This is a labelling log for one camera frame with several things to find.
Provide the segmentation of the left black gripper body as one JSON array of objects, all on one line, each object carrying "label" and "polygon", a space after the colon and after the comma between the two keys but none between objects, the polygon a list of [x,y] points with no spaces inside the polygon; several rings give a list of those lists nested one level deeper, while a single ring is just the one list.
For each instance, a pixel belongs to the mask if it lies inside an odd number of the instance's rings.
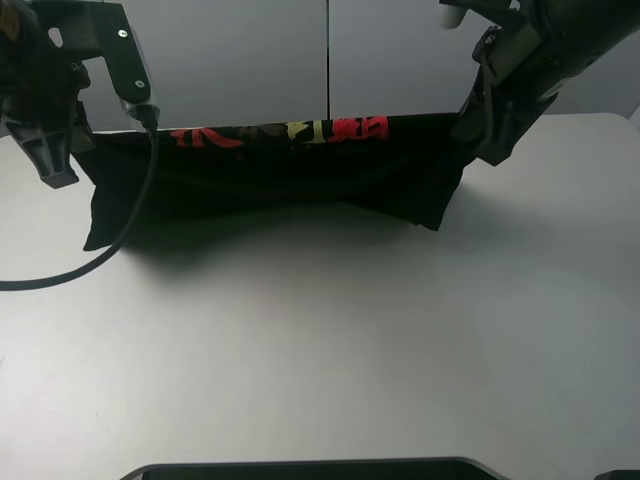
[{"label": "left black gripper body", "polygon": [[1,3],[1,134],[20,146],[92,150],[79,92],[95,53],[93,1]]}]

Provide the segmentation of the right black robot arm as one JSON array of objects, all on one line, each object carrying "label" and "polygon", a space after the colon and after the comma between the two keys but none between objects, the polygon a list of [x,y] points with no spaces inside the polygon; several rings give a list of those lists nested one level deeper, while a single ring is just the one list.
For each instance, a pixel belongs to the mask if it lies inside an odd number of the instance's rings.
[{"label": "right black robot arm", "polygon": [[470,159],[497,166],[562,86],[639,29],[636,1],[449,1],[446,24],[473,11],[491,22],[472,57],[479,69],[451,130]]}]

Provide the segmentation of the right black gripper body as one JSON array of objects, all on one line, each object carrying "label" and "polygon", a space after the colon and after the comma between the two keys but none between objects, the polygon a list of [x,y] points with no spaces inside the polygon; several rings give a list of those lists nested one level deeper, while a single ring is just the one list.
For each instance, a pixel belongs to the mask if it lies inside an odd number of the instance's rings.
[{"label": "right black gripper body", "polygon": [[479,70],[452,136],[497,166],[556,99],[565,55],[550,9],[475,12],[491,26],[474,48]]}]

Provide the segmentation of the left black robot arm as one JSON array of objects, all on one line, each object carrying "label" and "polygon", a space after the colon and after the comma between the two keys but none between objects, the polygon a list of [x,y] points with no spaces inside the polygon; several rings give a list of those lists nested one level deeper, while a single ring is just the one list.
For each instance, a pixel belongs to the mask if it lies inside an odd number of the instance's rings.
[{"label": "left black robot arm", "polygon": [[70,164],[74,128],[86,121],[78,100],[90,86],[27,1],[1,3],[1,134],[10,136],[53,189],[78,181]]}]

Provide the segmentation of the black robot base front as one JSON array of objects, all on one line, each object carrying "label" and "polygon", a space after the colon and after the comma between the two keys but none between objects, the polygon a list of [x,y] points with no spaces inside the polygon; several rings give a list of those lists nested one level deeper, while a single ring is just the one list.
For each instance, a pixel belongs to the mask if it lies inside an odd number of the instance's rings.
[{"label": "black robot base front", "polygon": [[474,460],[461,457],[324,460],[244,463],[155,464],[126,479],[351,480],[351,479],[501,479]]}]

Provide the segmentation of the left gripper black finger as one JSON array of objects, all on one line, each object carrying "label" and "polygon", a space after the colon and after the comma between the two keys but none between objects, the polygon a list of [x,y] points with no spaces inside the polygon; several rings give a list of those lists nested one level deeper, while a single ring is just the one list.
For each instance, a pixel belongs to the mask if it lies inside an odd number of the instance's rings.
[{"label": "left gripper black finger", "polygon": [[30,159],[40,180],[50,188],[64,188],[79,181],[70,163],[70,126],[5,121],[3,128]]}]

